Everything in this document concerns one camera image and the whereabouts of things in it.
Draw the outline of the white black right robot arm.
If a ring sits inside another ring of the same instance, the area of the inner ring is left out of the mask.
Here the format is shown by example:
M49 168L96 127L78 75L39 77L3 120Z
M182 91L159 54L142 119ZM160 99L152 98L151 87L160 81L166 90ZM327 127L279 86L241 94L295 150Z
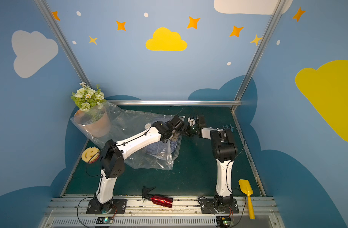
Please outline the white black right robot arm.
M214 209L224 213L234 205L231 186L232 167L238 147L230 129L207 127L204 116L188 117L183 132L211 141L213 157L217 163L217 183L213 199Z

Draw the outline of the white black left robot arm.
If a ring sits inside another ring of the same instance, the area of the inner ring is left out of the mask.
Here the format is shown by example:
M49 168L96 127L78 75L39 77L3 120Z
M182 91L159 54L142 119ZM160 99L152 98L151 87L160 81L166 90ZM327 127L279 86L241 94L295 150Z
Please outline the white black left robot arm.
M114 208L113 190L118 176L125 171L125 159L142 148L156 143L167 143L175 133L183 129L184 122L174 116L167 122L147 123L144 131L127 139L109 140L100 151L100 182L93 199L88 204L88 214L110 214Z

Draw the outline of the blue checked shirt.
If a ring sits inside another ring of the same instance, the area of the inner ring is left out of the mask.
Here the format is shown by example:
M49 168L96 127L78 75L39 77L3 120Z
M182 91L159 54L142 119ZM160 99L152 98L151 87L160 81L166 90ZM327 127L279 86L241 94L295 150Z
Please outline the blue checked shirt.
M175 134L167 143L156 142L144 148L144 151L161 160L168 160L168 156L172 156L172 160L176 160L179 156L182 135Z

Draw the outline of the clear plastic vacuum bag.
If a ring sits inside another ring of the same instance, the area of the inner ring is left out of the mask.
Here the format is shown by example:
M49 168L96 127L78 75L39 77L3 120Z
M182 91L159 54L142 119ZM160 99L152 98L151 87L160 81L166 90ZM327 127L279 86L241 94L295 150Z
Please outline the clear plastic vacuum bag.
M172 115L122 109L109 102L105 102L103 107L106 109L111 123L109 133L103 137L94 138L88 135L88 133L83 132L77 124L73 122L72 119L74 116L70 119L71 122L100 149L104 147L108 140L118 142L127 139L144 131L146 124L153 124L157 121L167 122L173 118ZM125 164L133 169L160 169L170 171L173 169L174 161L171 155L168 156L168 160L161 160L147 154L144 148L142 148L125 159Z

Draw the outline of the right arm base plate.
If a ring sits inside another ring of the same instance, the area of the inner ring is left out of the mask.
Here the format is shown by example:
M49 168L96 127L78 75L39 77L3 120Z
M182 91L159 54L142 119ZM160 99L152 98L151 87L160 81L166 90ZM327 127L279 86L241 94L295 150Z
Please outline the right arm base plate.
M220 204L215 202L214 199L209 198L199 198L198 203L202 214L238 214L239 208L235 198L232 199L231 204Z

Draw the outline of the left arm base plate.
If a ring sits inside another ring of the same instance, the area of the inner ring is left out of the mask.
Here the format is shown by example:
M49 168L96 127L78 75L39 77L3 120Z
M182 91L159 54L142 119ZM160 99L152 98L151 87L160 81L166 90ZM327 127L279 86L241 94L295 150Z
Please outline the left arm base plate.
M111 199L106 203L100 203L97 198L91 199L88 204L87 214L124 214L126 209L126 199Z

